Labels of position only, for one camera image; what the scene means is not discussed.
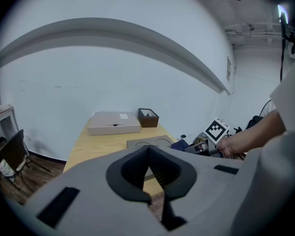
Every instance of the ceiling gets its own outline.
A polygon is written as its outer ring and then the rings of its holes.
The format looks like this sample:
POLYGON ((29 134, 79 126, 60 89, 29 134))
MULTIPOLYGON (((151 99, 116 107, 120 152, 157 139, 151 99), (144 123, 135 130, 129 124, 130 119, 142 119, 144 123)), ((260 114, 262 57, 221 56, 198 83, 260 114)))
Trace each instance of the ceiling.
POLYGON ((202 0, 215 14, 234 49, 282 48, 276 4, 267 0, 202 0))

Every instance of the light fixture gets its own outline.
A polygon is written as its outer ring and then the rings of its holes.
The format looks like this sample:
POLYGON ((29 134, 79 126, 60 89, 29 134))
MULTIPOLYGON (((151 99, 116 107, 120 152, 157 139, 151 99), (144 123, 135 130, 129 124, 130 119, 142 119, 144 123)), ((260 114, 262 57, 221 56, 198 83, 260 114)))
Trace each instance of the light fixture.
POLYGON ((288 16, 287 10, 280 4, 278 4, 277 8, 279 10, 280 22, 281 22, 281 16, 282 16, 282 14, 284 14, 286 24, 288 24, 289 23, 289 16, 288 16))

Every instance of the black chair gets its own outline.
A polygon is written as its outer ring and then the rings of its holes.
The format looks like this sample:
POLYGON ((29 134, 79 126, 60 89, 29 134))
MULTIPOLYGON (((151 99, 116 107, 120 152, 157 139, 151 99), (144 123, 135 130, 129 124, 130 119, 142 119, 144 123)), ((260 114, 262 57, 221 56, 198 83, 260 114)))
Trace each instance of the black chair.
POLYGON ((50 172, 50 170, 46 169, 45 167, 39 165, 38 163, 34 162, 30 159, 30 156, 27 155, 27 150, 24 147, 23 143, 23 129, 17 132, 1 149, 0 149, 0 163, 2 160, 5 160, 6 163, 9 165, 9 167, 14 172, 12 175, 5 176, 3 173, 1 173, 5 178, 9 180, 10 183, 13 184, 13 186, 20 191, 20 188, 18 188, 14 182, 10 181, 10 178, 16 177, 17 174, 20 175, 22 181, 25 183, 25 185, 33 191, 30 186, 25 182, 22 170, 24 166, 28 166, 29 163, 34 163, 40 168, 50 172))

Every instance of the white sleeve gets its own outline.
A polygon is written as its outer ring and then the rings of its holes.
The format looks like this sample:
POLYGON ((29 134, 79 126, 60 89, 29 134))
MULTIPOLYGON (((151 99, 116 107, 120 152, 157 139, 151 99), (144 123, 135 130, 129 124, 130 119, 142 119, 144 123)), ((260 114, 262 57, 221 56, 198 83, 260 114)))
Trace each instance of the white sleeve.
POLYGON ((295 131, 295 61, 282 82, 270 95, 287 131, 295 131))

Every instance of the dark brown box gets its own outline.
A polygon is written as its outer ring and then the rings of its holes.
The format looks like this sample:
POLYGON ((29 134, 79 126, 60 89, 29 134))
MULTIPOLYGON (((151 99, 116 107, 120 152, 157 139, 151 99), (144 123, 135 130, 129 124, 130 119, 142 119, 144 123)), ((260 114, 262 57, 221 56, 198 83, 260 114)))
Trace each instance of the dark brown box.
POLYGON ((159 116, 148 108, 139 108, 138 119, 142 128, 156 128, 159 116))

